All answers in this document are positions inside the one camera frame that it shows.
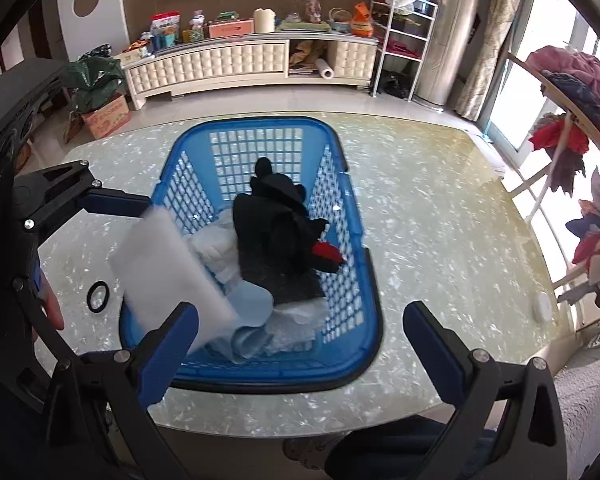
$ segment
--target blue gripper pad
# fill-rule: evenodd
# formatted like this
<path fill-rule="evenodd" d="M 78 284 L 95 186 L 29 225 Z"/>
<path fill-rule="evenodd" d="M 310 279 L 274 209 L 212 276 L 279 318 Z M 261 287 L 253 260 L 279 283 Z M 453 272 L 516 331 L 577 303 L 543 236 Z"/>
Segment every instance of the blue gripper pad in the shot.
<path fill-rule="evenodd" d="M 422 309 L 431 319 L 427 319 Z M 459 358 L 468 361 L 468 349 L 458 339 L 466 353 L 461 357 L 454 355 L 443 333 L 450 332 L 455 338 L 458 336 L 451 331 L 445 331 L 421 301 L 413 301 L 405 307 L 402 314 L 402 328 L 440 399 L 458 409 L 464 404 L 466 398 L 464 385 L 468 379 L 466 369 L 462 367 Z"/>
<path fill-rule="evenodd" d="M 181 305 L 184 308 L 178 315 Z M 144 409 L 162 400 L 198 334 L 199 325 L 196 308 L 190 303 L 181 303 L 157 330 L 161 332 L 166 329 L 152 354 L 138 370 L 138 401 Z"/>

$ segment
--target table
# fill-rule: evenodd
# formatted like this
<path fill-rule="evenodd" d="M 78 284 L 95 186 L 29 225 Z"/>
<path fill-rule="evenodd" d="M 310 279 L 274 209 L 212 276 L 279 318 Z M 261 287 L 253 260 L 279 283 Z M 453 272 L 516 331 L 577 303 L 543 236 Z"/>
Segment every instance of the table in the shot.
<path fill-rule="evenodd" d="M 553 297 L 541 251 L 467 134 L 394 118 L 302 114 L 330 124 L 349 161 L 381 293 L 385 327 L 378 356 L 355 381 L 328 392 L 244 396 L 170 388 L 149 409 L 157 424 L 287 437 L 373 426 L 436 405 L 440 400 L 402 332 L 402 310 L 412 300 L 423 300 L 469 348 L 485 348 L 500 360 L 524 362 L 570 332 L 566 308 L 555 303 L 551 322 L 534 321 L 536 293 Z M 89 160 L 104 186 L 151 194 L 175 139 L 204 120 L 108 137 L 75 148 L 66 160 Z M 40 247 L 66 321 L 62 336 L 77 352 L 120 348 L 122 292 L 106 259 L 136 221 L 81 211 Z M 96 280 L 111 288 L 100 314 L 86 307 Z M 36 354 L 51 371 L 55 359 L 40 341 Z"/>

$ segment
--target light blue cloth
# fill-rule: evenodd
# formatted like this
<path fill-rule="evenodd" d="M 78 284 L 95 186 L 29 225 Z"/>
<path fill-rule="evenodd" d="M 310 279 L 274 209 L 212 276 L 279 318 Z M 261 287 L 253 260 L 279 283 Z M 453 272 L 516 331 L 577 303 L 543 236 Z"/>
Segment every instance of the light blue cloth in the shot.
<path fill-rule="evenodd" d="M 226 296 L 239 316 L 238 328 L 231 337 L 219 337 L 209 347 L 236 364 L 259 354 L 272 336 L 264 324 L 273 312 L 273 297 L 261 286 L 240 281 Z"/>

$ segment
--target plastic basket on shelf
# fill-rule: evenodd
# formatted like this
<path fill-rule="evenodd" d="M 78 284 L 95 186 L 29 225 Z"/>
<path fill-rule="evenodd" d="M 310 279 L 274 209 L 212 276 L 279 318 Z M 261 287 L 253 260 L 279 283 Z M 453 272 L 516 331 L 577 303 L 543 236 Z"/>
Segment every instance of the plastic basket on shelf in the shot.
<path fill-rule="evenodd" d="M 235 393 L 308 392 L 336 388 L 358 377 L 380 345 L 382 317 L 376 280 L 348 167 L 337 134 L 306 117 L 209 121 L 178 138 L 162 169 L 152 200 L 173 212 L 183 234 L 216 219 L 238 193 L 250 192 L 256 160 L 306 188 L 311 218 L 330 225 L 326 240 L 346 263 L 337 274 L 319 272 L 329 305 L 324 330 L 311 349 L 279 352 L 233 364 L 202 348 L 186 357 L 173 386 Z M 134 348 L 143 332 L 123 303 L 120 339 Z"/>

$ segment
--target white metal shelf rack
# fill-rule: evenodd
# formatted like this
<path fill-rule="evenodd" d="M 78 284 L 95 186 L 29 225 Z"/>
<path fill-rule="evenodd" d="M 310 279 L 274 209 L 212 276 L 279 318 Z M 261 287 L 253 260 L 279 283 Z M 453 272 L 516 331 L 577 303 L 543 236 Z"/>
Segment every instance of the white metal shelf rack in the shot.
<path fill-rule="evenodd" d="M 378 27 L 378 28 L 381 28 L 382 30 L 384 30 L 384 40 L 381 42 L 382 47 L 378 46 L 378 52 L 380 52 L 380 58 L 378 60 L 378 65 L 376 68 L 376 78 L 374 79 L 374 86 L 373 86 L 373 90 L 371 92 L 371 95 L 373 97 L 376 97 L 376 94 L 378 92 L 378 83 L 380 81 L 382 66 L 384 65 L 384 58 L 386 56 L 401 57 L 403 59 L 409 59 L 409 60 L 412 60 L 412 61 L 415 61 L 418 63 L 418 68 L 416 70 L 415 76 L 413 77 L 413 81 L 411 82 L 411 88 L 409 90 L 409 96 L 407 98 L 407 101 L 411 101 L 411 98 L 413 97 L 413 91 L 415 90 L 416 85 L 418 83 L 418 78 L 420 77 L 420 72 L 422 70 L 422 63 L 424 62 L 425 57 L 427 55 L 427 51 L 429 49 L 429 42 L 430 42 L 431 36 L 433 34 L 433 28 L 436 23 L 436 17 L 438 15 L 438 4 L 435 4 L 435 3 L 427 1 L 427 0 L 416 0 L 416 1 L 422 3 L 423 10 L 427 9 L 426 6 L 431 6 L 431 8 L 433 9 L 431 16 L 429 16 L 426 13 L 416 12 L 416 11 L 413 11 L 410 14 L 408 14 L 409 16 L 419 16 L 421 18 L 424 18 L 425 20 L 429 20 L 429 27 L 427 27 L 427 35 L 426 36 L 418 36 L 417 34 L 410 34 L 408 32 L 403 32 L 402 30 L 397 30 L 395 28 L 392 28 L 392 25 L 394 22 L 395 0 L 392 0 L 391 5 L 388 5 L 384 2 L 377 2 L 376 0 L 371 0 L 369 10 L 372 15 L 373 15 L 375 6 L 388 7 L 388 9 L 389 9 L 389 16 L 387 18 L 386 25 L 383 25 L 382 23 L 377 23 L 377 22 L 374 23 L 374 27 Z M 420 57 L 405 56 L 404 54 L 398 54 L 397 52 L 389 52 L 386 49 L 386 46 L 389 42 L 390 34 L 393 34 L 393 33 L 423 41 L 424 47 L 422 49 L 422 54 L 420 55 Z"/>

